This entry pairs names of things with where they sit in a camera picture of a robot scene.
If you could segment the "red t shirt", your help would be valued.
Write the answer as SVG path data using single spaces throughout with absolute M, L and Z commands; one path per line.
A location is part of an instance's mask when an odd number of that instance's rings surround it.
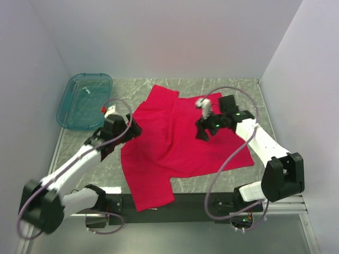
M 171 178 L 213 174 L 254 164 L 243 139 L 221 129 L 209 141 L 195 138 L 201 112 L 196 98 L 154 85 L 133 118 L 142 134 L 121 149 L 122 170 L 136 210 L 157 208 L 175 200 Z

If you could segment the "teal transparent plastic bin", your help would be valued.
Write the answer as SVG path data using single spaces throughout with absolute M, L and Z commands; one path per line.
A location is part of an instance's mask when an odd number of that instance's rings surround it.
M 102 126 L 101 108 L 111 97 L 112 85 L 112 78 L 103 73 L 73 76 L 59 104 L 57 123 L 73 131 L 94 131 Z

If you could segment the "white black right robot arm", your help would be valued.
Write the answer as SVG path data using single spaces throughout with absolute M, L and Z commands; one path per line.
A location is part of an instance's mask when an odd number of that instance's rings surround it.
M 216 135 L 220 129 L 230 129 L 246 141 L 265 166 L 260 181 L 236 187 L 231 205 L 238 211 L 246 210 L 252 202 L 268 200 L 276 202 L 297 195 L 305 190 L 304 160 L 299 153 L 290 153 L 280 146 L 258 124 L 257 117 L 249 111 L 241 111 L 233 95 L 218 99 L 220 113 L 212 111 L 207 98 L 196 101 L 202 116 L 196 121 L 196 138 L 208 141 L 208 134 Z

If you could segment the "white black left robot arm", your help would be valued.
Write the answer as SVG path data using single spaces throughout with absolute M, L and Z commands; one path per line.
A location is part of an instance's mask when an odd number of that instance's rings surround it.
M 18 235 L 25 237 L 21 229 L 22 221 L 40 229 L 40 233 L 51 234 L 65 217 L 85 209 L 117 217 L 121 221 L 118 228 L 121 230 L 125 224 L 124 218 L 106 209 L 106 192 L 103 189 L 87 185 L 73 193 L 72 187 L 86 172 L 111 154 L 116 146 L 141 133 L 142 129 L 133 114 L 122 117 L 111 113 L 105 116 L 104 125 L 87 138 L 77 153 L 59 169 L 40 181 L 33 179 L 24 185 L 16 225 Z

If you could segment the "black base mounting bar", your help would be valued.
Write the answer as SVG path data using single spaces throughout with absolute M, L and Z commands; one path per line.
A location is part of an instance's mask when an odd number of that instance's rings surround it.
M 100 207 L 82 212 L 114 213 L 122 216 L 125 223 L 208 222 L 211 218 L 204 210 L 205 196 L 205 193 L 178 193 L 170 204 L 138 212 L 130 194 L 107 194 Z M 226 216 L 254 203 L 239 202 L 232 192 L 211 193 L 208 208 L 215 216 Z

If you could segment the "aluminium frame rail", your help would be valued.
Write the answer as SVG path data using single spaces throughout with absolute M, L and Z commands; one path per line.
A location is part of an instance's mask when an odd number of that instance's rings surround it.
M 59 156 L 59 146 L 60 146 L 61 140 L 63 139 L 63 136 L 64 136 L 64 129 L 61 128 L 59 135 L 58 135 L 58 139 L 57 139 L 56 144 L 54 146 L 53 154 L 52 154 L 50 164 L 49 164 L 49 167 L 48 167 L 48 175 L 50 173 L 52 173 L 56 168 L 56 161 L 57 161 L 57 158 Z M 21 229 L 23 230 L 25 237 L 33 237 L 34 234 L 38 235 L 39 231 L 34 226 L 27 224 L 26 222 L 21 222 L 20 226 L 21 226 Z M 33 245 L 33 240 L 20 239 L 18 241 L 15 254 L 30 253 L 31 249 L 32 249 L 32 245 Z

